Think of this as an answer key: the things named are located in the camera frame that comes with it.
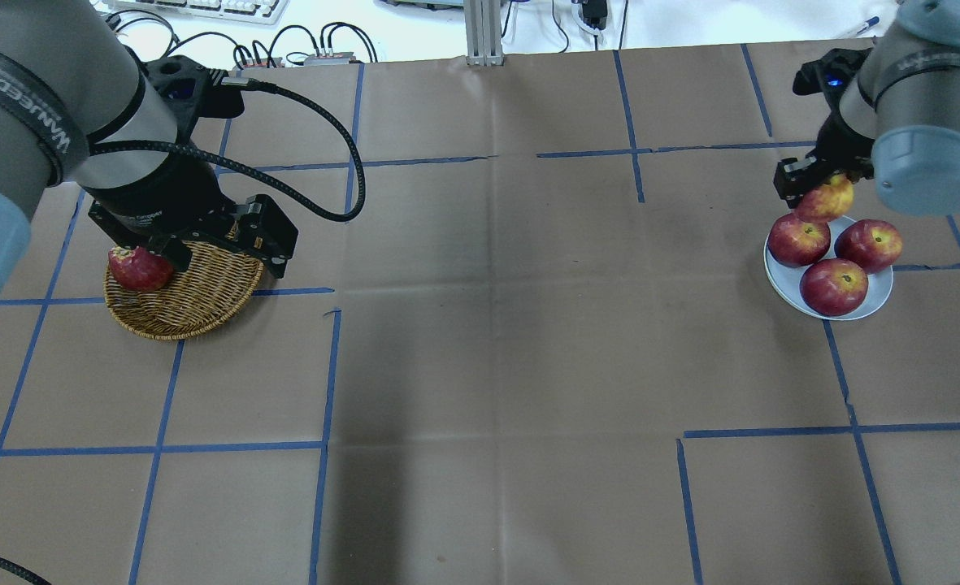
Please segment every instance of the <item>white surface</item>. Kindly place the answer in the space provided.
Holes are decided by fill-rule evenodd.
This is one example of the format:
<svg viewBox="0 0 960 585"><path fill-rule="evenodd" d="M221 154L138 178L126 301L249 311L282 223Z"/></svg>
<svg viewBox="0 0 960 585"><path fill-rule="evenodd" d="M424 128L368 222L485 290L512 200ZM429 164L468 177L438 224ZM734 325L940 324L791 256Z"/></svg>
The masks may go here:
<svg viewBox="0 0 960 585"><path fill-rule="evenodd" d="M382 0L287 0L291 3L276 25L230 23L220 19L172 15L181 38L205 30L230 34L243 45L254 38L269 45L276 31L300 24L319 33L332 21L345 21L363 28L375 41L380 60L447 59L465 53L463 11L429 11L410 4L392 6ZM565 40L551 22L551 8L570 36L570 51L593 49L592 37L584 33L570 14L569 0L529 0L513 7L508 31L503 38L506 54L553 53ZM616 49L624 0L610 0L610 22L599 48ZM762 41L806 41L833 38L877 15L880 25L864 37L880 36L895 19L895 0L631 0L624 48L675 47ZM502 8L503 15L508 5ZM125 31L123 41L141 59L156 59L167 41L167 31L150 23L137 23ZM276 55L308 50L306 34L288 32L276 48ZM366 52L349 30L335 36L336 50ZM208 67L231 67L229 41L205 37L180 52Z"/></svg>
<svg viewBox="0 0 960 585"><path fill-rule="evenodd" d="M826 252L826 255L823 256L823 259L837 257L836 254L833 253L833 245L836 243L837 237L841 235L841 232L852 225L852 223L855 223L855 219L849 218L848 215L841 216L841 218L834 219L834 221L829 223L830 248ZM796 308L796 310L803 312L803 314L814 316L817 319L855 321L855 319L870 316L881 307L884 307L885 301L892 295L892 285L895 283L895 274L893 274L891 267L880 271L880 273L867 275L870 281L870 286L867 288L867 297L866 300L862 301L862 304L859 305L857 310L841 316L825 316L812 310L801 297L801 278L804 273L806 273L806 270L808 270L807 266L792 269L792 267L782 266L782 264L777 262L776 259L772 257L772 254L769 253L769 240L766 238L765 273L768 275L772 287L775 288L776 292L779 293L785 301Z"/></svg>

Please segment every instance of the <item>robotic arm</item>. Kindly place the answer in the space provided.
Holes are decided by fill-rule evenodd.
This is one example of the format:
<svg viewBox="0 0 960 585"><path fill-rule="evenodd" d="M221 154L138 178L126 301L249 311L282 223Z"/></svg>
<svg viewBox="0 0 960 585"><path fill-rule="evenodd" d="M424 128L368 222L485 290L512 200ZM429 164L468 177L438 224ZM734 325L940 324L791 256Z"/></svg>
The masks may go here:
<svg viewBox="0 0 960 585"><path fill-rule="evenodd" d="M198 118L240 115L243 90L293 99L336 127L357 167L352 210L321 210L274 178L193 147ZM0 0L0 290L27 248L42 190L70 178L93 197L89 216L116 244L142 245L183 271L184 241L208 241L256 257L281 278L298 230L269 196L241 205L224 196L207 162L331 221L349 221L363 205L356 145L323 107L182 56L141 63L85 0Z"/></svg>
<svg viewBox="0 0 960 585"><path fill-rule="evenodd" d="M776 169L789 207L846 173L875 178L882 202L903 214L960 212L960 0L906 0L872 50L804 64L794 93L818 92L830 115L815 148Z"/></svg>

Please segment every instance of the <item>wicker basket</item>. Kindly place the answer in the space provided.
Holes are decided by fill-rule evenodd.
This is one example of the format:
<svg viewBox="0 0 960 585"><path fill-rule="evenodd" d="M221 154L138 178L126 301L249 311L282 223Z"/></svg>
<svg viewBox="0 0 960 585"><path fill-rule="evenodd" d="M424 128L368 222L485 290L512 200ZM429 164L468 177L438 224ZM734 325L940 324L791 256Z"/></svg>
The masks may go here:
<svg viewBox="0 0 960 585"><path fill-rule="evenodd" d="M263 263L203 241L186 244L193 252L190 268L155 292L123 288L108 267L104 302L119 325L149 340L186 340L223 325L249 302Z"/></svg>

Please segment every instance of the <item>pen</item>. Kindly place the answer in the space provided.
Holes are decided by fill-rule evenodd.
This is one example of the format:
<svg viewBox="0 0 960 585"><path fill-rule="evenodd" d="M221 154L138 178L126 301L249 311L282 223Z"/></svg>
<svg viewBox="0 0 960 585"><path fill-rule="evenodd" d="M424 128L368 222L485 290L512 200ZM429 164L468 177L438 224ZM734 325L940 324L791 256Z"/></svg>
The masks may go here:
<svg viewBox="0 0 960 585"><path fill-rule="evenodd" d="M834 37L834 38L855 38L855 37L858 37L859 34L863 34L863 33L865 33L867 30L870 30L871 28L877 26L878 23L880 23L880 18L878 18L878 16L873 16L873 18L867 19L866 22L861 22L861 23L859 23L859 26L856 26L854 29L848 30L848 31L840 34L840 36L837 36L837 37Z"/></svg>

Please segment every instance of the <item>plate of fruit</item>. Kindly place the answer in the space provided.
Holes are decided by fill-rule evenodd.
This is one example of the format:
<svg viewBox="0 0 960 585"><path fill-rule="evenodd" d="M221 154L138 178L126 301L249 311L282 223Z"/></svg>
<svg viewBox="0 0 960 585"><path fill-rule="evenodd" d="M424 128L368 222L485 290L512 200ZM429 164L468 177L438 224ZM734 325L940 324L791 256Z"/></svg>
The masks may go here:
<svg viewBox="0 0 960 585"><path fill-rule="evenodd" d="M773 223L765 240L769 282L792 307L815 318L854 321L874 314L892 293L902 236L883 219L842 215L850 203L841 214L839 207L815 214L801 208L810 202L814 197L804 197Z"/></svg>

